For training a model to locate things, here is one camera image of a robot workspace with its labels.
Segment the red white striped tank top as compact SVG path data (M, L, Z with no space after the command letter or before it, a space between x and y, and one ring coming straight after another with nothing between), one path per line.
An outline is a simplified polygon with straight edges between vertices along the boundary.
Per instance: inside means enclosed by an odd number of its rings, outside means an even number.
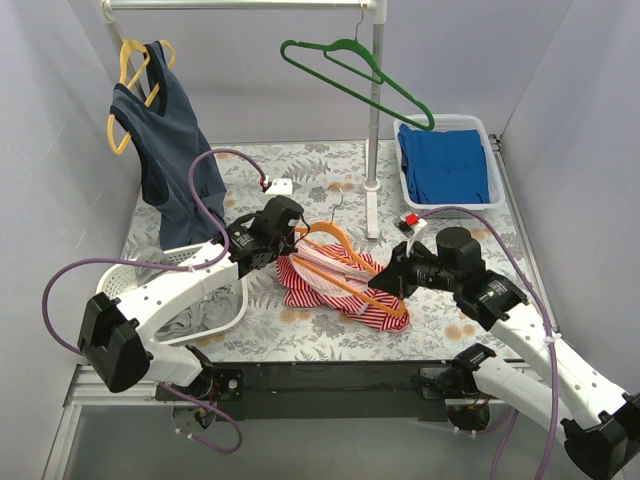
M287 289L284 303L294 308L326 306L376 331L401 331L410 315L403 301L370 288L383 270L371 255L356 262L339 244L302 242L276 261L278 279Z

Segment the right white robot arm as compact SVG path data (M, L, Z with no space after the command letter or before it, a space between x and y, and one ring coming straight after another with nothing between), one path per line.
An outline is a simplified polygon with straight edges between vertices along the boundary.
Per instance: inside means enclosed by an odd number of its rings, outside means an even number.
M639 397L602 376L559 335L546 332L539 308L485 265L480 244L462 227L436 236L431 253L416 238L396 246L369 284L405 299L418 288L450 292L459 310L509 346L537 380L474 345L451 364L464 397L489 393L548 428L591 479L612 479L639 453Z

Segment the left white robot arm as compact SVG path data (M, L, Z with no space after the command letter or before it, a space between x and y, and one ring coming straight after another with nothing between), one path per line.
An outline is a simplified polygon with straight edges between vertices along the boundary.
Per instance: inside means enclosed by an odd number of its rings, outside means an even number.
M199 350L156 340L166 323L205 295L233 284L293 250L303 207L285 196L270 199L246 222L234 222L220 243L204 243L177 270L111 299L100 292L86 305L78 348L112 393L142 380L178 386L193 400L213 386L213 366Z

